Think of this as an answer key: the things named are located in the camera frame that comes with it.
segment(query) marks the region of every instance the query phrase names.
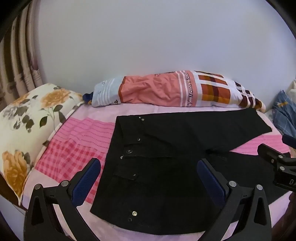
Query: metal pin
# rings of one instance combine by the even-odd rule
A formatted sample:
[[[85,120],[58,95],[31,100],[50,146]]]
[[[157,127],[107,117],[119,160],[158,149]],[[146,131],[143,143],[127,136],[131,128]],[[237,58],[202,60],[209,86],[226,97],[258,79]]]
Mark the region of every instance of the metal pin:
[[[41,184],[38,183],[35,185],[34,189],[38,190],[39,188],[41,188]]]
[[[229,182],[229,185],[232,186],[232,187],[236,187],[237,186],[237,183],[235,181],[230,181]]]
[[[68,186],[69,182],[67,180],[61,182],[62,187]]]
[[[256,187],[257,187],[257,189],[259,189],[259,190],[262,190],[262,189],[263,189],[263,186],[261,186],[260,184],[258,184]]]

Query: pink bed sheet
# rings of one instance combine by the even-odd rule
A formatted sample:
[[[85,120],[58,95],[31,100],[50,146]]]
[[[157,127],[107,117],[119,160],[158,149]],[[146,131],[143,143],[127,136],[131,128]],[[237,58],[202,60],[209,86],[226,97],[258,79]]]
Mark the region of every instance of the pink bed sheet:
[[[231,111],[238,109],[240,108],[222,108],[214,106],[191,108],[161,107],[149,104],[121,104],[93,108],[83,105],[68,118],[66,123],[57,131],[35,169],[30,172],[25,185],[22,204],[24,207],[28,208],[30,196],[35,184],[41,183],[44,187],[49,187],[58,185],[62,180],[70,180],[77,171],[83,169],[92,157],[96,157],[100,160],[103,170],[105,157],[115,126],[115,120],[119,115],[141,115],[164,112]],[[272,132],[254,138],[232,151],[257,155],[258,145],[265,143],[282,153],[289,152],[289,147],[282,143],[280,133],[270,120],[260,112],[258,112],[258,115],[272,128]],[[100,240],[192,241],[197,240],[202,235],[202,233],[195,233],[157,236],[121,229],[101,220],[89,212],[100,177],[101,174],[89,192],[84,204],[78,207],[81,216]],[[269,205],[272,225],[285,213],[289,204],[290,193],[291,192],[288,192]],[[55,210],[64,230],[74,238],[57,205],[55,205]],[[231,236],[235,226],[236,223],[230,225],[224,238]]]

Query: black pants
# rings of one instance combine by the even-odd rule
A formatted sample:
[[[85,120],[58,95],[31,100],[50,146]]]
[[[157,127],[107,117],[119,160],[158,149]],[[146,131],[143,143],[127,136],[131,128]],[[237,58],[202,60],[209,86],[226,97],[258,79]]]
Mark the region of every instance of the black pants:
[[[207,158],[230,180],[251,187],[262,183],[265,189],[272,189],[272,169],[256,179],[251,168],[243,168],[248,166],[247,155],[228,153],[270,131],[254,109],[119,116],[91,212],[138,232],[161,235],[204,231],[219,209],[197,175],[197,162]],[[221,153],[237,165],[220,165]],[[250,158],[263,162],[259,157]],[[227,173],[237,176],[231,178]],[[269,200],[281,195],[281,190],[272,189],[273,198]]]

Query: brown striped curtain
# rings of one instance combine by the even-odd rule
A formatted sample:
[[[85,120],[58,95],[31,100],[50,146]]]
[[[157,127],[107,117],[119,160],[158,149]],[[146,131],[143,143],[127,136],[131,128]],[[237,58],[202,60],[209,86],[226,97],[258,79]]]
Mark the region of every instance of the brown striped curtain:
[[[36,3],[22,11],[0,42],[0,111],[43,84],[34,46]]]

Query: leaf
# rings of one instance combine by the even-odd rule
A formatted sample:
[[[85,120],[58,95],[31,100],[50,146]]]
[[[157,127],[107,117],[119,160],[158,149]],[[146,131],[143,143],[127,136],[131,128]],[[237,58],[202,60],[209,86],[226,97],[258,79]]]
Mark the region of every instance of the leaf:
[[[34,121],[32,119],[29,119],[27,124],[26,124],[26,129],[31,129],[32,126],[34,125]]]
[[[29,119],[30,117],[28,115],[25,115],[24,118],[22,119],[22,122],[25,124],[28,122]]]
[[[31,163],[30,154],[28,152],[24,155],[24,159],[25,159],[25,161],[26,161],[27,164],[30,164]]]
[[[39,126],[42,127],[42,126],[45,126],[47,123],[47,116],[44,116],[41,118],[40,122],[39,122]]]
[[[27,106],[22,106],[22,107],[18,107],[17,108],[17,115],[18,116],[22,116],[27,110],[28,110],[29,107]]]
[[[21,102],[21,104],[25,104],[25,103],[27,103],[27,102],[29,102],[30,101],[30,99],[25,99],[25,100],[23,100],[22,102]]]
[[[59,121],[60,121],[61,123],[63,123],[63,124],[66,122],[66,118],[65,118],[65,116],[64,116],[63,113],[60,112],[60,111],[59,111]]]
[[[58,104],[55,108],[54,108],[54,112],[58,112],[63,108],[63,106],[61,104]]]
[[[42,145],[48,147],[48,145],[49,145],[49,140],[46,140],[45,142],[43,142]]]

